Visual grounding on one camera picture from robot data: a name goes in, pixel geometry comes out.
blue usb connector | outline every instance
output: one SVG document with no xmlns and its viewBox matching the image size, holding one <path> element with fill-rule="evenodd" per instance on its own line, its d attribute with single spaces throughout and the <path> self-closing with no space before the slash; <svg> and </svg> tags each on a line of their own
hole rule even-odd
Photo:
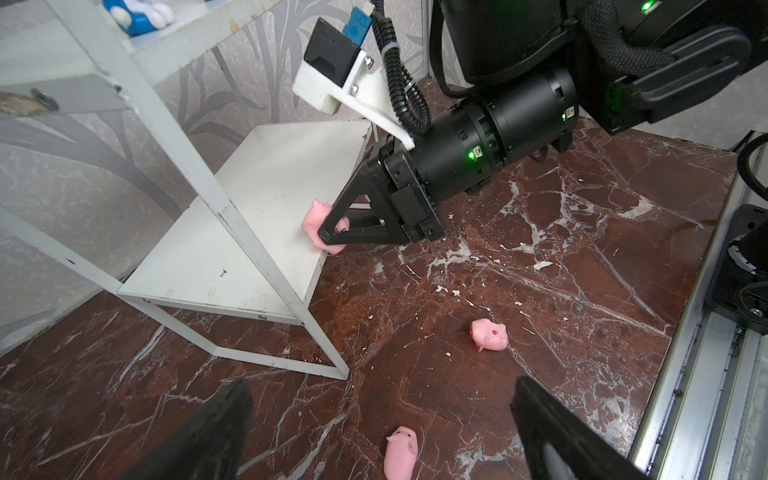
<svg viewBox="0 0 768 480">
<path fill-rule="evenodd" d="M 371 18 L 363 10 L 353 7 L 349 22 L 344 25 L 344 35 L 359 47 L 362 45 L 362 41 L 366 39 L 370 28 Z"/>
</svg>

screw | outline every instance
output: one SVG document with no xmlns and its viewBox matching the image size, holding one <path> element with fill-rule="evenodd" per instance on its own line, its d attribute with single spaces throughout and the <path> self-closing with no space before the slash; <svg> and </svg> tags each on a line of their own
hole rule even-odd
<svg viewBox="0 0 768 480">
<path fill-rule="evenodd" d="M 58 110 L 58 103 L 56 103 L 56 100 L 54 100 L 51 95 L 45 93 L 39 88 L 32 88 L 30 92 L 32 93 L 32 96 L 35 97 L 35 100 L 43 104 L 43 107 L 46 107 L 48 111 Z"/>
</svg>

pink pig toy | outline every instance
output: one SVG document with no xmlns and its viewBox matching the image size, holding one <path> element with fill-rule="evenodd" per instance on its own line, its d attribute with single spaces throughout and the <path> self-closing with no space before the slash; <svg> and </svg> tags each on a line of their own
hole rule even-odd
<svg viewBox="0 0 768 480">
<path fill-rule="evenodd" d="M 419 454 L 419 444 L 416 432 L 408 427 L 400 426 L 386 438 L 386 454 L 384 455 L 384 476 L 386 480 L 411 480 L 416 456 Z"/>
<path fill-rule="evenodd" d="M 503 350 L 507 348 L 507 326 L 503 323 L 493 323 L 489 319 L 479 319 L 472 322 L 469 335 L 475 341 L 478 352 L 483 349 Z"/>
<path fill-rule="evenodd" d="M 320 225 L 323 224 L 323 221 L 325 221 L 326 217 L 328 217 L 328 214 L 330 213 L 331 206 L 329 204 L 321 202 L 320 200 L 313 201 L 312 208 L 310 208 L 310 211 L 306 213 L 306 217 L 304 217 L 304 221 L 301 223 L 301 228 L 309 234 L 310 239 L 312 239 L 312 243 L 314 243 L 315 247 L 321 250 L 325 250 L 331 255 L 336 255 L 338 252 L 344 250 L 346 245 L 325 245 L 325 243 L 317 234 L 317 230 L 320 229 Z M 339 220 L 339 222 L 336 224 L 336 227 L 333 229 L 336 232 L 349 230 L 349 218 L 342 217 L 342 219 Z"/>
</svg>

brown marble tabletop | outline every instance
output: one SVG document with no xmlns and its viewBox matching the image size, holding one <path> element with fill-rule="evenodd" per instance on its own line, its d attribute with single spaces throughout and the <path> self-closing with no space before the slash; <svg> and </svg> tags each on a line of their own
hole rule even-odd
<svg viewBox="0 0 768 480">
<path fill-rule="evenodd" d="M 584 119 L 569 152 L 442 204 L 444 239 L 330 257 L 311 310 L 348 382 L 211 357 L 102 293 L 0 359 L 0 477 L 117 478 L 240 376 L 254 409 L 239 478 L 383 478 L 398 425 L 419 437 L 414 478 L 526 478 L 520 375 L 626 453 L 734 167 Z M 329 363 L 297 327 L 177 317 L 225 346 Z M 506 350 L 475 350 L 482 317 L 507 326 Z"/>
</svg>

white shelf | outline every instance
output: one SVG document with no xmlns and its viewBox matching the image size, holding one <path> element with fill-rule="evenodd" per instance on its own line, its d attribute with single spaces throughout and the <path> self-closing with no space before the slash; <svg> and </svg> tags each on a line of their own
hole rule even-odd
<svg viewBox="0 0 768 480">
<path fill-rule="evenodd" d="M 312 298 L 326 254 L 312 245 L 301 221 L 316 198 L 330 204 L 336 200 L 362 157 L 369 132 L 368 121 L 261 125 L 216 174 L 305 304 Z M 296 323 L 199 197 L 118 295 Z"/>
<path fill-rule="evenodd" d="M 94 8 L 124 37 L 123 46 L 149 82 L 157 84 L 279 2 L 170 0 L 175 23 L 133 38 L 119 31 L 100 2 Z M 124 108 L 111 82 L 59 20 L 0 40 L 0 91 L 30 95 L 31 88 L 53 97 L 64 113 Z"/>
</svg>

